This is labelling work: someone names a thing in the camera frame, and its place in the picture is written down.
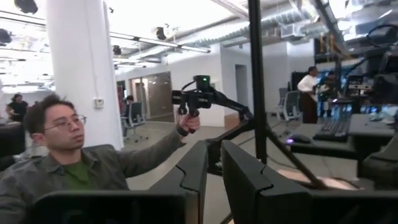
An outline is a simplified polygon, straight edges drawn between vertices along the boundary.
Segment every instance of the woman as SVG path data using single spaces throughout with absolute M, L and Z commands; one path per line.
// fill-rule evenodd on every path
M 13 121 L 23 122 L 28 103 L 22 100 L 21 94 L 15 94 L 7 105 L 7 114 Z
M 317 85 L 318 69 L 311 66 L 306 75 L 297 85 L 302 92 L 302 111 L 304 124 L 316 124 L 318 122 L 318 105 L 315 87 Z

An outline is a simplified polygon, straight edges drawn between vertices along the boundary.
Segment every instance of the dark hair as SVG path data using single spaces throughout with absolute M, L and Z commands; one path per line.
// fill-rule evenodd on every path
M 134 101 L 134 97 L 133 97 L 132 95 L 128 95 L 128 96 L 126 97 L 126 100 Z
M 22 97 L 22 95 L 19 94 L 19 93 L 17 93 L 17 94 L 15 94 L 15 95 L 11 98 L 11 100 L 12 100 L 12 101 L 16 101 L 18 97 Z
M 24 117 L 24 127 L 30 135 L 44 132 L 45 111 L 55 105 L 65 105 L 73 110 L 75 109 L 73 103 L 61 100 L 56 94 L 45 97 L 42 101 L 33 105 Z
M 311 73 L 312 71 L 316 70 L 317 67 L 316 66 L 311 66 L 308 68 L 308 72 Z

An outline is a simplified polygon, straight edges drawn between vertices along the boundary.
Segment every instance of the ceiling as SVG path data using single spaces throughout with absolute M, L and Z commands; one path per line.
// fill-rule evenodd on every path
M 302 0 L 302 7 L 299 7 L 298 1 L 261 0 L 263 44 L 313 38 L 329 31 L 323 20 L 319 22 L 320 11 L 315 9 L 313 4 Z M 349 0 L 350 4 L 357 7 L 349 12 L 344 8 L 345 0 L 333 0 L 331 6 L 333 12 L 345 12 L 335 13 L 336 18 L 357 19 L 359 16 L 355 17 L 355 11 L 362 9 L 364 5 L 372 5 L 379 1 L 385 2 L 385 0 Z M 111 43 L 120 46 L 122 50 L 121 55 L 115 56 L 115 63 L 141 67 L 159 63 L 162 56 L 171 52 L 198 49 L 206 51 L 209 45 L 218 42 L 225 47 L 249 42 L 248 10 L 245 0 L 107 0 L 106 2 L 111 8 L 109 10 Z M 36 3 L 39 11 L 30 16 L 18 11 L 14 1 L 0 0 L 0 29 L 6 29 L 12 34 L 12 42 L 3 48 L 0 47 L 0 74 L 3 74 L 0 78 L 6 86 L 35 85 L 50 88 L 53 85 L 50 47 L 45 31 L 45 0 L 36 0 Z M 372 9 L 371 12 L 374 12 L 374 17 L 377 18 L 386 10 L 388 9 L 374 12 Z M 363 19 L 366 17 L 366 12 L 362 11 Z M 287 26 L 294 26 L 298 34 L 290 35 L 288 38 L 283 37 L 282 30 Z M 172 32 L 173 35 L 165 41 L 178 43 L 178 50 L 132 39 L 141 37 L 159 41 L 155 34 L 157 27 L 167 27 L 167 30 Z M 4 57 L 23 58 L 25 61 L 5 61 Z

